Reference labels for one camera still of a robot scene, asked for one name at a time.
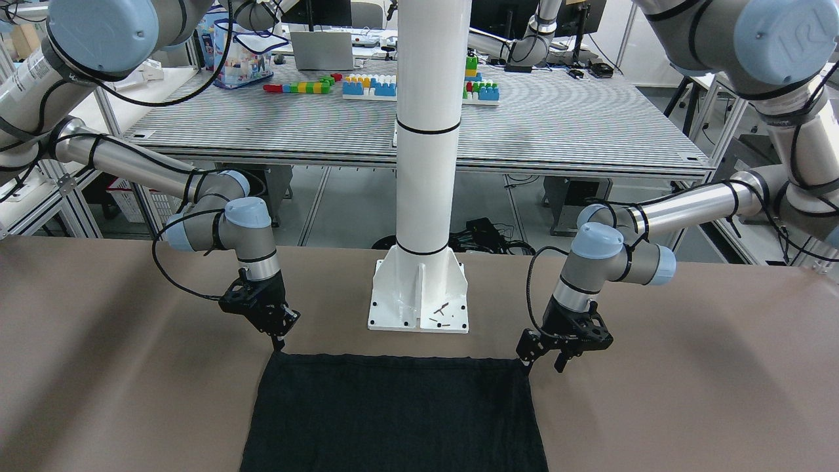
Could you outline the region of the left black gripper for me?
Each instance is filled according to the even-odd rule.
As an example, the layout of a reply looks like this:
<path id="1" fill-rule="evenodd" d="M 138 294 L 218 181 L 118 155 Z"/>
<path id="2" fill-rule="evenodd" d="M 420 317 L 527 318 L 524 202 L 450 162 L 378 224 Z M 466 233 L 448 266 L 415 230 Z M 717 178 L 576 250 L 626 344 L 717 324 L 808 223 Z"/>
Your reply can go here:
<path id="1" fill-rule="evenodd" d="M 543 314 L 541 329 L 548 334 L 549 349 L 559 349 L 555 359 L 555 371 L 562 374 L 572 358 L 566 351 L 599 351 L 608 349 L 614 342 L 611 332 L 606 328 L 597 302 L 591 302 L 587 310 L 578 313 L 555 299 L 550 299 Z M 522 371 L 530 375 L 532 359 L 522 359 Z"/>

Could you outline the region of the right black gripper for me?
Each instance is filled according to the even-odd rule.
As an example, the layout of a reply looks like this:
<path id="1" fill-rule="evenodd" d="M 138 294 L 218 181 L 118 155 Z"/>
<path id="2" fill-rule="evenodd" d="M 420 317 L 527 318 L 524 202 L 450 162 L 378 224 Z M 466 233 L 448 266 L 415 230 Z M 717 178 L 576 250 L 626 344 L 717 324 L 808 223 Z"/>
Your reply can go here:
<path id="1" fill-rule="evenodd" d="M 283 335 L 288 334 L 300 319 L 300 313 L 290 308 L 286 301 L 284 275 L 276 272 L 269 278 L 255 281 L 243 278 L 244 317 L 258 331 L 271 335 L 275 352 L 286 346 Z"/>

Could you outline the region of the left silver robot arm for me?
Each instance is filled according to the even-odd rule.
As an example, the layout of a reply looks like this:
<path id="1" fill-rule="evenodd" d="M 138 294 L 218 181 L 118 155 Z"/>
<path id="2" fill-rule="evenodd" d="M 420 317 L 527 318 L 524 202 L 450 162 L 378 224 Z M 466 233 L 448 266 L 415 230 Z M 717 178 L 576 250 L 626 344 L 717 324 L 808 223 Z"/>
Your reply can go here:
<path id="1" fill-rule="evenodd" d="M 763 214 L 837 247 L 837 119 L 821 77 L 837 46 L 834 1 L 638 1 L 671 65 L 686 75 L 722 73 L 757 111 L 778 165 L 733 173 L 643 203 L 585 207 L 541 322 L 522 332 L 528 372 L 555 351 L 555 370 L 614 338 L 598 313 L 606 282 L 662 286 L 673 252 L 653 236 Z"/>

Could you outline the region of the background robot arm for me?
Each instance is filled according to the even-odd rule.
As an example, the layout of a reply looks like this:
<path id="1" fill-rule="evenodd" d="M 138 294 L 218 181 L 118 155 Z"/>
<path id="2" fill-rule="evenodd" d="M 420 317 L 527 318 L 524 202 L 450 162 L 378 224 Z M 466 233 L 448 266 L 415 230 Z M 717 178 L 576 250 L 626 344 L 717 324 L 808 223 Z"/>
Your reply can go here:
<path id="1" fill-rule="evenodd" d="M 468 47 L 528 73 L 548 57 L 562 1 L 473 1 Z"/>

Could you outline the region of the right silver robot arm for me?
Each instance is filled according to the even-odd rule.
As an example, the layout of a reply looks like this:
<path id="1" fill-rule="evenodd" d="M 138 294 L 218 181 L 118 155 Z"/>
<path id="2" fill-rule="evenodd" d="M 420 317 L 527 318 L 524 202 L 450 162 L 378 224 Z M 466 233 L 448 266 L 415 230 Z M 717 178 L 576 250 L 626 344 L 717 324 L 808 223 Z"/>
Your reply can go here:
<path id="1" fill-rule="evenodd" d="M 233 250 L 239 277 L 221 296 L 276 351 L 300 314 L 286 302 L 267 204 L 234 170 L 200 170 L 87 128 L 69 114 L 158 50 L 191 38 L 210 1 L 48 1 L 46 38 L 2 86 L 2 182 L 39 159 L 76 162 L 179 197 L 185 209 L 160 230 L 172 248 Z"/>

